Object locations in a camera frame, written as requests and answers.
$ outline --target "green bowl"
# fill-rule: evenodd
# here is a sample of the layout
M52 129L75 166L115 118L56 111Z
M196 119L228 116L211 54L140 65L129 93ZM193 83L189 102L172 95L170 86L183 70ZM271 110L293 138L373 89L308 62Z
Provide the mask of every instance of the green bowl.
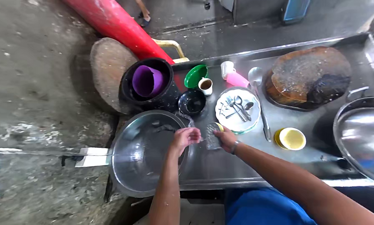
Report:
M195 88L198 86L198 82L202 78L208 77L208 68L206 65L198 65L192 68L188 74L186 75L186 78L184 79L184 86L187 88Z

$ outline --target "white mug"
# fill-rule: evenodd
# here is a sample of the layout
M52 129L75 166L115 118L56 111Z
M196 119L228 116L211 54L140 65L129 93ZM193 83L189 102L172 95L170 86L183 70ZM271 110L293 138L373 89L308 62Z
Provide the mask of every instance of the white mug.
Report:
M224 61L222 64L220 64L220 68L222 69L222 77L223 79L227 79L227 74L235 72L234 69L234 63L231 61Z
M209 78L202 78L198 82L198 87L204 93L204 95L212 94L212 86L213 86L213 83Z

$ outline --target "metal basin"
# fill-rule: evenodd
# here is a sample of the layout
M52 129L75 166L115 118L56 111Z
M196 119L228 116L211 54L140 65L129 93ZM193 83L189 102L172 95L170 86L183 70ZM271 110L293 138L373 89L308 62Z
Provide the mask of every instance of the metal basin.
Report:
M143 112L131 118L111 147L114 154L111 177L116 188L133 197L154 195L174 131L184 127L178 117L162 110ZM179 158L179 168L187 154L188 147Z
M374 180L374 96L344 105L336 115L333 131L345 159Z

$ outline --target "blue shirt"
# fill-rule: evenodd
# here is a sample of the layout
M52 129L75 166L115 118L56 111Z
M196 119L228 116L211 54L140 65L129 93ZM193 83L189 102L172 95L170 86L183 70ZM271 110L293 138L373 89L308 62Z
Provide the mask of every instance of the blue shirt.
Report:
M224 205L227 225L316 224L301 206L274 188L244 192L236 201L232 192L226 194Z

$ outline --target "sandal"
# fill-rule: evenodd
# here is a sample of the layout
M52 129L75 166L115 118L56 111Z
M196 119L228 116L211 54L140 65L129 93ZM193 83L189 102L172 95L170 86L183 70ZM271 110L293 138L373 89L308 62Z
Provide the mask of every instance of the sandal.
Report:
M145 20L145 19L143 18L143 22L140 24L140 26L141 26L141 27L146 27L146 26L148 26L148 25L150 24L150 21L151 21L151 20L147 21L147 20Z

